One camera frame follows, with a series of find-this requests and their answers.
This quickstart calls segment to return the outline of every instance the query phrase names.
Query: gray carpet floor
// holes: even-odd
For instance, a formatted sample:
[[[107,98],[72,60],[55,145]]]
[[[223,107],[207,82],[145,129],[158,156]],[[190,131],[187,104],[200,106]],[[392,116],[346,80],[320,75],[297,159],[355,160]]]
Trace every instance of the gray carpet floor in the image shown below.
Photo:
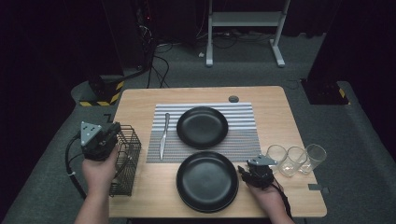
[[[286,67],[278,68],[265,36],[240,36],[215,39],[214,65],[205,67],[204,44],[201,47],[174,45],[158,47],[156,56],[169,63],[165,87],[281,86],[284,88],[293,116],[305,145],[316,143],[328,151],[328,158],[315,171],[328,208],[326,217],[297,217],[297,223],[395,223],[396,165],[379,140],[370,121],[361,109],[353,87],[340,81],[350,105],[311,105],[299,80],[306,78],[315,60],[323,36],[306,38],[282,36],[279,47]],[[154,59],[154,67],[164,74],[166,63]],[[122,90],[148,86],[149,74],[125,81]],[[150,88],[160,88],[160,79],[151,74]],[[117,104],[111,106],[80,106],[78,99],[86,83],[76,86],[71,97],[76,107],[55,134],[42,158],[9,209],[3,223],[72,223],[82,200],[73,187],[64,167],[64,151],[82,121],[106,124]],[[71,153],[78,153],[73,145]],[[72,166],[79,172],[81,158]],[[111,223],[126,223],[124,218],[111,218]],[[261,223],[261,220],[250,220]],[[247,223],[234,221],[134,219],[133,223]]]

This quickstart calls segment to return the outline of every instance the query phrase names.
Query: dish rack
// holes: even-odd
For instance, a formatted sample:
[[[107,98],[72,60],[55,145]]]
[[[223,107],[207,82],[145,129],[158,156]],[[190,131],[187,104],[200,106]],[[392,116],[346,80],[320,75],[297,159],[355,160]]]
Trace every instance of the dish rack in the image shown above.
[[[121,125],[117,137],[120,149],[116,162],[116,177],[111,182],[110,196],[131,196],[142,144],[130,125]]]

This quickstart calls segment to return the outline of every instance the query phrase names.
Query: stand leg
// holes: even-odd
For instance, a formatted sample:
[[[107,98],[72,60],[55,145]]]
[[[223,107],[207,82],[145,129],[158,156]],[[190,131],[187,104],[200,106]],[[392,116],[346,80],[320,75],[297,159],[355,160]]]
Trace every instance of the stand leg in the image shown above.
[[[209,1],[209,12],[207,19],[207,46],[206,46],[206,66],[213,66],[213,43],[212,43],[212,0]]]
[[[283,11],[279,18],[279,24],[277,25],[275,39],[270,39],[271,48],[274,52],[277,66],[279,67],[285,67],[285,61],[283,60],[282,54],[280,53],[279,46],[277,44],[279,43],[280,36],[282,35],[283,25],[285,24],[286,16],[288,14],[289,4],[290,0],[286,0],[285,6],[283,7]]]

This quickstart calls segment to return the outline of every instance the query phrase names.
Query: white metal stand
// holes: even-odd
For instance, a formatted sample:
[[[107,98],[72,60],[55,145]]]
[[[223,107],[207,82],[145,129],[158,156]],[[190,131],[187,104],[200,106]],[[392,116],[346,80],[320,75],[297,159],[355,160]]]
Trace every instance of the white metal stand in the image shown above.
[[[208,33],[206,46],[206,66],[213,66],[213,40],[212,29],[214,26],[276,26],[275,39],[270,39],[270,45],[279,67],[285,66],[279,50],[279,38],[288,14],[290,0],[285,1],[282,11],[278,12],[213,12],[212,0],[209,0]]]

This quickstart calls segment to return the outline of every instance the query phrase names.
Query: wooden table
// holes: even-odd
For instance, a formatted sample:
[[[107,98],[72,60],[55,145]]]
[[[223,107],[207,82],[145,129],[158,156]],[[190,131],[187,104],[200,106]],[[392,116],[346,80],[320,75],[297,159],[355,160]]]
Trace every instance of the wooden table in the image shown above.
[[[146,163],[156,104],[228,103],[236,95],[239,102],[253,106],[262,154],[273,144],[285,148],[303,147],[303,142],[281,87],[223,87],[125,90],[115,121],[132,125],[141,143],[132,196],[110,198],[111,217],[266,217],[239,176],[239,190],[225,209],[212,214],[192,210],[183,203],[176,188],[179,163]],[[245,162],[234,162],[246,167]],[[275,174],[289,197],[294,217],[324,217],[327,213],[320,191],[309,190],[317,184],[313,173],[287,178]]]

